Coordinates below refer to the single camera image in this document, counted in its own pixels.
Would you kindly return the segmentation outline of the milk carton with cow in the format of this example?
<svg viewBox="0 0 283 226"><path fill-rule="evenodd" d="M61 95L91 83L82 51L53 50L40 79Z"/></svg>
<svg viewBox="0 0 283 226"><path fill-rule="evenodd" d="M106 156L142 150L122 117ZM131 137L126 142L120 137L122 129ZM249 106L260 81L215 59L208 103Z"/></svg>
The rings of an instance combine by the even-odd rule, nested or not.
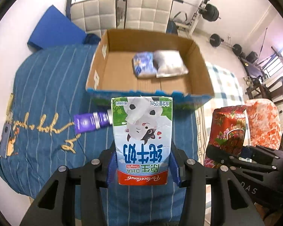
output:
<svg viewBox="0 0 283 226"><path fill-rule="evenodd" d="M171 153L173 99L128 96L111 100L118 183L165 185Z"/></svg>

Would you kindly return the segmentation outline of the purple toothpaste tube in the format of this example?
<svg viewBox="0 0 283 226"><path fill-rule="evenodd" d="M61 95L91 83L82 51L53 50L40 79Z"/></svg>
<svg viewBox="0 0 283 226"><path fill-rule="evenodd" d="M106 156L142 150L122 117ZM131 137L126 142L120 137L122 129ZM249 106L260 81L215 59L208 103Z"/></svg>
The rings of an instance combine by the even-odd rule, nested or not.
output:
<svg viewBox="0 0 283 226"><path fill-rule="evenodd" d="M93 112L74 115L75 133L82 134L92 132L103 127L112 125L112 111L108 109L104 112Z"/></svg>

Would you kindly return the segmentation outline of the red patterned snack bag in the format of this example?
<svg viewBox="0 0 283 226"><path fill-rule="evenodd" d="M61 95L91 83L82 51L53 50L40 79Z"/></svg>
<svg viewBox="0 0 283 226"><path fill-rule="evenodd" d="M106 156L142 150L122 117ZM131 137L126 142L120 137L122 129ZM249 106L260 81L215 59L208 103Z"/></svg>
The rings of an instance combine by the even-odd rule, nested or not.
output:
<svg viewBox="0 0 283 226"><path fill-rule="evenodd" d="M232 156L242 151L246 131L245 105L215 109L207 150L212 146Z"/></svg>

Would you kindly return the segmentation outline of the white soft pillow pack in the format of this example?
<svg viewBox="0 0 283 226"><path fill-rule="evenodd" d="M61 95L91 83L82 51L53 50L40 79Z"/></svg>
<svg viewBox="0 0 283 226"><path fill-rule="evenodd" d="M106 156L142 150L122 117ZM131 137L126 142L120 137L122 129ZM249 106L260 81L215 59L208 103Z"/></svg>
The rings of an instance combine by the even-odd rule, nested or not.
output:
<svg viewBox="0 0 283 226"><path fill-rule="evenodd" d="M157 64L157 78L183 76L189 73L177 50L157 50L153 53L153 60Z"/></svg>

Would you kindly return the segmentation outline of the blue tissue pack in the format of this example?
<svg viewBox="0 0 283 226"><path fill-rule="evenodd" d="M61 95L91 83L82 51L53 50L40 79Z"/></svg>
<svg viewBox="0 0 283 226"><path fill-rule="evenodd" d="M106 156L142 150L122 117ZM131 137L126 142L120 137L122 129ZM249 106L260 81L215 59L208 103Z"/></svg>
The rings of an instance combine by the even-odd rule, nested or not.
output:
<svg viewBox="0 0 283 226"><path fill-rule="evenodd" d="M133 72L137 78L155 78L157 69L154 66L153 52L136 53L132 59Z"/></svg>

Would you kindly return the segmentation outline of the orange floral blanket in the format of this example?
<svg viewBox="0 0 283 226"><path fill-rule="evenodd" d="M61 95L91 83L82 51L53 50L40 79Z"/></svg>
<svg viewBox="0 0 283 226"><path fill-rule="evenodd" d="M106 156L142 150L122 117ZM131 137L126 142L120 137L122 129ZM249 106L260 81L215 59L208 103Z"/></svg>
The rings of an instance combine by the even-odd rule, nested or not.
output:
<svg viewBox="0 0 283 226"><path fill-rule="evenodd" d="M276 105L266 98L250 99L245 105L251 145L279 149L282 133Z"/></svg>

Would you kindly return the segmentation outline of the dark wooden chair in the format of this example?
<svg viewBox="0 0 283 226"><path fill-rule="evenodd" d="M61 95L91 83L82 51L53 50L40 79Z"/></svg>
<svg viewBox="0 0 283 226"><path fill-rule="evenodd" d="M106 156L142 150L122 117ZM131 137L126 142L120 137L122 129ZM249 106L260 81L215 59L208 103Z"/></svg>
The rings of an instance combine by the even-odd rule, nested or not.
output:
<svg viewBox="0 0 283 226"><path fill-rule="evenodd" d="M259 81L261 76L252 78L252 86L246 89L246 94L249 99L266 98L272 101L275 105L283 103L283 85L273 90L278 83L283 83L283 76L279 77L270 86L263 84Z"/></svg>

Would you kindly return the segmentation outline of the blue striped bedsheet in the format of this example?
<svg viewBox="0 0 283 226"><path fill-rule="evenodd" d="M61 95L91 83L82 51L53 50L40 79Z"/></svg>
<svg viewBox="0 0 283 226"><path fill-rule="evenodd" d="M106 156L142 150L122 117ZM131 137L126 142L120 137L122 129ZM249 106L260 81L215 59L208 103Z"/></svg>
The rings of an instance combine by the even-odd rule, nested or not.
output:
<svg viewBox="0 0 283 226"><path fill-rule="evenodd" d="M9 157L0 157L0 176L15 192L36 197L62 165L77 168L97 158L113 141L105 127L76 135L73 116L100 111L85 90L94 45L40 50L16 72ZM172 178L164 186L122 186L101 190L108 225L174 225L180 220L185 189Z"/></svg>

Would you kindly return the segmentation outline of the plaid checkered blanket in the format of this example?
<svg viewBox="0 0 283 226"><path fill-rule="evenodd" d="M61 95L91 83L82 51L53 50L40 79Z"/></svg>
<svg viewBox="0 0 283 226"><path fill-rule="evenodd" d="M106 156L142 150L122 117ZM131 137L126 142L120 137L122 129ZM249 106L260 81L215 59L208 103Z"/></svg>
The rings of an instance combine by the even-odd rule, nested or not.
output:
<svg viewBox="0 0 283 226"><path fill-rule="evenodd" d="M227 106L243 105L242 87L237 77L229 70L206 61L206 67L213 86L214 97L195 111L197 126L198 162L205 160L213 111Z"/></svg>

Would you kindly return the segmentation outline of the open cardboard box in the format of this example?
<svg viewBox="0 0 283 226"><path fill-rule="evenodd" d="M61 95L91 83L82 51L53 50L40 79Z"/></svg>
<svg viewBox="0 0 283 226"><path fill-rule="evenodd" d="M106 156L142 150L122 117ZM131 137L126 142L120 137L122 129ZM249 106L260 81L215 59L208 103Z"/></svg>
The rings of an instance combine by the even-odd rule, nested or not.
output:
<svg viewBox="0 0 283 226"><path fill-rule="evenodd" d="M110 29L93 55L86 91L108 105L115 97L166 96L197 109L215 94L197 43L174 34Z"/></svg>

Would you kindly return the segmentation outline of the floor barbell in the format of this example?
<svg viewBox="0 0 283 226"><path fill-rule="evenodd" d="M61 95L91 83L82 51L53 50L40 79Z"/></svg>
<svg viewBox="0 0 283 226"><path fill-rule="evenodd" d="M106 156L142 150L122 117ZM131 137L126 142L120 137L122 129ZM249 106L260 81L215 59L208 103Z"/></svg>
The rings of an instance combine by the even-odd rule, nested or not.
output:
<svg viewBox="0 0 283 226"><path fill-rule="evenodd" d="M239 57L242 54L242 46L239 44L231 45L228 42L225 42L218 34L212 34L209 38L210 44L212 47L219 47L220 45L224 45L232 49L233 53Z"/></svg>

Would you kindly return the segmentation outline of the white weight bench rack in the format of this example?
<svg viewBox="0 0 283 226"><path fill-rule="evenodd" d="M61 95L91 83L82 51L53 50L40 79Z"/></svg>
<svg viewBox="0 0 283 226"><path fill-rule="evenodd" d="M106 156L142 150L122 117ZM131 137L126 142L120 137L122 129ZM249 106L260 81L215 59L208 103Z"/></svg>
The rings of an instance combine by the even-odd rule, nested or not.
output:
<svg viewBox="0 0 283 226"><path fill-rule="evenodd" d="M188 19L187 13L183 12L183 11L179 11L171 19L171 21L175 24L175 26L178 30L185 32L188 37L192 36L192 33L195 31L196 26L199 22L199 19L202 17L202 14L206 11L206 9L205 9L206 4L208 3L209 0L202 0L199 5L188 3L184 0L173 0L173 1L181 3L181 4L188 4L188 5L196 8L196 11L194 12L191 19ZM185 14L185 21L180 21L180 20L177 19L178 16L182 13Z"/></svg>

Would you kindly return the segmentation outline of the blue foam mat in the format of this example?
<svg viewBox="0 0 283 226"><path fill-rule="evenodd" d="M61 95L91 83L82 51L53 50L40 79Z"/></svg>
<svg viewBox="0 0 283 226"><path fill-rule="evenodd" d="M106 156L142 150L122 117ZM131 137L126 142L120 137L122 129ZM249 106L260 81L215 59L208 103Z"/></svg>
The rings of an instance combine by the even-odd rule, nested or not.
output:
<svg viewBox="0 0 283 226"><path fill-rule="evenodd" d="M85 31L52 5L37 23L27 44L41 50L60 45L82 44L85 38Z"/></svg>

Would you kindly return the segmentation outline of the white quilted chair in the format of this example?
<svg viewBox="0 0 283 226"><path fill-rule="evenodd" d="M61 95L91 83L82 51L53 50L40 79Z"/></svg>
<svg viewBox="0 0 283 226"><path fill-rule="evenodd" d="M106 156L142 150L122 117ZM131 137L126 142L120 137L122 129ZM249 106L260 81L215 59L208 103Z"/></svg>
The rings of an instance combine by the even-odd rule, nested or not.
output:
<svg viewBox="0 0 283 226"><path fill-rule="evenodd" d="M117 28L118 0L85 0L70 6L70 20L86 34L100 38L109 29Z"/></svg>
<svg viewBox="0 0 283 226"><path fill-rule="evenodd" d="M173 0L126 0L125 29L165 33Z"/></svg>

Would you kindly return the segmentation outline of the barbell on rack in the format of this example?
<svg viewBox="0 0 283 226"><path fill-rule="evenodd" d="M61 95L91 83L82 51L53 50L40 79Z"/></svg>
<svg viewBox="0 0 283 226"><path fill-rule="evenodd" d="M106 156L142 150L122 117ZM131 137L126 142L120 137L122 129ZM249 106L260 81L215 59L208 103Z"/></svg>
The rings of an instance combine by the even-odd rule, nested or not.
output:
<svg viewBox="0 0 283 226"><path fill-rule="evenodd" d="M173 1L176 3L187 4L189 6L195 7L197 9L195 14L196 15L200 14L202 18L205 19L206 21L214 22L217 21L218 19L221 19L219 10L217 9L216 6L209 3L210 0L202 0L200 5L198 6L192 3L188 3L184 0L173 0Z"/></svg>

